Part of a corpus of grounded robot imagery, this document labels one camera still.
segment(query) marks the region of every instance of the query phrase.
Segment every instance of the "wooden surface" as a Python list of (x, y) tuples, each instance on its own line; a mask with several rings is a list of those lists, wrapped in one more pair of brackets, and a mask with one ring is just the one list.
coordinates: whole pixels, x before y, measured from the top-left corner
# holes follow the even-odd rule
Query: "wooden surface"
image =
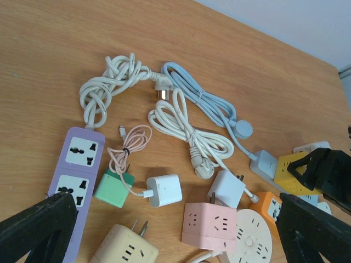
[[(179, 63), (253, 125), (252, 137), (243, 142), (251, 151), (279, 157), (321, 140), (347, 151), (351, 119), (333, 66), (198, 3), (3, 0), (0, 10), (0, 220), (45, 198), (66, 132), (84, 127), (78, 90), (101, 76), (107, 55), (135, 52), (154, 71), (166, 61)], [(147, 123), (156, 103), (153, 85), (144, 81), (113, 98), (98, 129), (106, 146), (121, 146), (119, 125)], [(228, 136), (194, 105), (188, 108), (191, 124)], [(106, 151), (103, 156), (97, 182), (109, 161)], [(145, 238), (160, 249), (157, 262), (186, 262), (200, 253), (180, 242), (184, 204), (203, 201), (213, 178), (196, 177), (188, 145), (156, 131), (147, 148), (128, 160), (136, 190), (145, 188), (148, 177), (177, 173), (183, 201), (153, 209), (129, 195), (118, 209), (93, 198), (76, 262), (88, 262), (114, 224), (131, 227), (136, 219), (149, 220)], [(250, 190), (279, 194), (249, 170), (249, 159), (237, 148), (225, 163), (245, 175)], [(240, 208), (247, 205), (244, 197)], [(286, 262), (275, 239), (271, 262)]]

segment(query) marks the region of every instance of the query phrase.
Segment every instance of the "electrical outlet hole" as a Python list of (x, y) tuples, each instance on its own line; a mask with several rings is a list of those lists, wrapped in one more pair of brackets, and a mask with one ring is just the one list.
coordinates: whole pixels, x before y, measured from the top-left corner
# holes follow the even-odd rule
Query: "electrical outlet hole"
[(67, 188), (67, 187), (59, 187), (59, 192), (63, 192), (63, 193), (73, 193), (73, 189), (72, 188)]
[(78, 148), (70, 148), (70, 151), (73, 153), (80, 153), (81, 155), (84, 153), (84, 150), (80, 150)]
[(92, 165), (93, 159), (94, 158), (87, 157), (87, 165)]
[(87, 188), (87, 182), (85, 180), (83, 180), (81, 185), (79, 185), (79, 188), (82, 188), (82, 189)]
[(89, 150), (95, 151), (97, 149), (97, 144), (92, 144)]
[(77, 196), (77, 205), (81, 205), (82, 204), (82, 201), (83, 201), (83, 197), (82, 196)]

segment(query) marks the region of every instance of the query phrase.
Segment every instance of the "white wall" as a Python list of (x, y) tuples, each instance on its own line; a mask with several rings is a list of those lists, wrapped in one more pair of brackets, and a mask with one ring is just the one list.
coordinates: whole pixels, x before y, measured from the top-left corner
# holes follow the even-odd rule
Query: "white wall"
[(351, 0), (196, 0), (324, 60), (351, 63)]

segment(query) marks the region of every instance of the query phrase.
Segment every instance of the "white round socket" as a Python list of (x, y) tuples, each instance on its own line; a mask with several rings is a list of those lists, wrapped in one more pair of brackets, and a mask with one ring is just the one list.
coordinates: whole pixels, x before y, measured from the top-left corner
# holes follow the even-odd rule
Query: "white round socket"
[(239, 210), (236, 217), (236, 249), (220, 255), (221, 263), (268, 263), (272, 256), (272, 237), (263, 217), (251, 209)]
[(249, 122), (241, 119), (240, 121), (236, 122), (233, 132), (239, 139), (246, 140), (252, 135), (253, 129)]

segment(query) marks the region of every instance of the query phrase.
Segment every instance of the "plug prong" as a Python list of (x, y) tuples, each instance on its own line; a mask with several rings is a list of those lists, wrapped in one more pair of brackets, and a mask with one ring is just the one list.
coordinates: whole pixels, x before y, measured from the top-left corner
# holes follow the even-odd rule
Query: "plug prong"
[(137, 225), (138, 221), (139, 221), (139, 219), (137, 219), (137, 220), (135, 221), (134, 226), (132, 227), (132, 231), (134, 230), (134, 228), (135, 228), (135, 226)]
[(149, 222), (146, 221), (146, 222), (144, 223), (143, 227), (141, 228), (141, 230), (140, 230), (140, 232), (139, 232), (139, 235), (140, 235), (141, 237), (143, 237), (143, 235), (145, 234), (146, 230), (148, 229), (148, 224), (149, 224)]

